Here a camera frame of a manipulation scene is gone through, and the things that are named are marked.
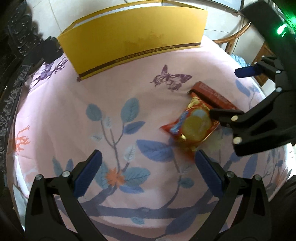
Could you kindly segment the red brown snack bar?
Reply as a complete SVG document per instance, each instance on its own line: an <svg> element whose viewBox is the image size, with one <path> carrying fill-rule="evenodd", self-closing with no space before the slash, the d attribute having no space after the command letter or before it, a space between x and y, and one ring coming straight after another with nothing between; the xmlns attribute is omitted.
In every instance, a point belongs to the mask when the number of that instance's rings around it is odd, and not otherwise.
<svg viewBox="0 0 296 241"><path fill-rule="evenodd" d="M238 110L228 99L201 81L196 82L189 90L189 94L192 93L213 108Z"/></svg>

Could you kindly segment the red yellow snack packet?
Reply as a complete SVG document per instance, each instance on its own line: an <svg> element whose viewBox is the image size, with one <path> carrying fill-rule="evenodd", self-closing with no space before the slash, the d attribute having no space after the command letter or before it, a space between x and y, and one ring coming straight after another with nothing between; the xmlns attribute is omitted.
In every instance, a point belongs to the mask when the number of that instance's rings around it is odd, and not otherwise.
<svg viewBox="0 0 296 241"><path fill-rule="evenodd" d="M173 140L184 148L193 148L202 144L217 129L219 122L210 118L212 107L196 94L179 118L173 123L161 126Z"/></svg>

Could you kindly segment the yellow cardboard box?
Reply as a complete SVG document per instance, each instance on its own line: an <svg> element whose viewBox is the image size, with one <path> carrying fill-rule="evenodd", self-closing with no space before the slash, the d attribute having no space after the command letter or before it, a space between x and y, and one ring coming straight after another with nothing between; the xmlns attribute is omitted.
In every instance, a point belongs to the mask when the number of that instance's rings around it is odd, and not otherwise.
<svg viewBox="0 0 296 241"><path fill-rule="evenodd" d="M58 41L83 80L139 58L199 47L207 15L175 1L136 1L77 19Z"/></svg>

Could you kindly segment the dark carved wooden furniture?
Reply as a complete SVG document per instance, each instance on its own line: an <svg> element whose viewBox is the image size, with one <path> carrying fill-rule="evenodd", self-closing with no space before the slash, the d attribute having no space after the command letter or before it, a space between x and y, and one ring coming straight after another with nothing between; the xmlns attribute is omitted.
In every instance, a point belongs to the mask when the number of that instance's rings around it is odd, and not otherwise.
<svg viewBox="0 0 296 241"><path fill-rule="evenodd" d="M41 62L63 55L55 37L43 40L27 13L26 1L1 1L1 176L6 175L6 152L22 85Z"/></svg>

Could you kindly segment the light blue cloth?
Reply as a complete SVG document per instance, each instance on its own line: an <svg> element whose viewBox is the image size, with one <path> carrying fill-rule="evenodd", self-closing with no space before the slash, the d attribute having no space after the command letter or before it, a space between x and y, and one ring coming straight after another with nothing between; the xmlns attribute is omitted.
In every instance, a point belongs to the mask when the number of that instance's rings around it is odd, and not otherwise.
<svg viewBox="0 0 296 241"><path fill-rule="evenodd" d="M231 54L230 57L234 59L241 67L248 67L248 64L241 56Z"/></svg>

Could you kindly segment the wooden chair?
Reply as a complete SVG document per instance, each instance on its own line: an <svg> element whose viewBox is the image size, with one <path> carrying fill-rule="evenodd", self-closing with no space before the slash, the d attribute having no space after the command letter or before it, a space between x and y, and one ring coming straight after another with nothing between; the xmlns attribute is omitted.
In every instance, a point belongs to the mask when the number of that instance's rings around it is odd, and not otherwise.
<svg viewBox="0 0 296 241"><path fill-rule="evenodd" d="M228 55L231 55L236 40L239 39L251 26L251 22L246 23L238 32L234 33L233 35L230 35L229 37L225 37L218 40L213 40L214 43L217 45L226 44L225 52Z"/></svg>

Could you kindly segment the pink floral tablecloth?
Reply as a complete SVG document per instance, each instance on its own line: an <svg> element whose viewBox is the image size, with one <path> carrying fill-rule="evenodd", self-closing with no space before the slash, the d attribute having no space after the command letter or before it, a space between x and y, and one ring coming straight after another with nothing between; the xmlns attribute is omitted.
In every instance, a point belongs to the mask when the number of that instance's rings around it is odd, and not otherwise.
<svg viewBox="0 0 296 241"><path fill-rule="evenodd" d="M181 114L198 81L243 111L263 100L253 79L236 79L237 67L207 37L199 48L138 59L82 81L66 56L42 65L20 89L8 151L21 221L36 175L58 176L98 149L101 168L80 202L99 230L109 240L188 240L216 198L160 127Z"/></svg>

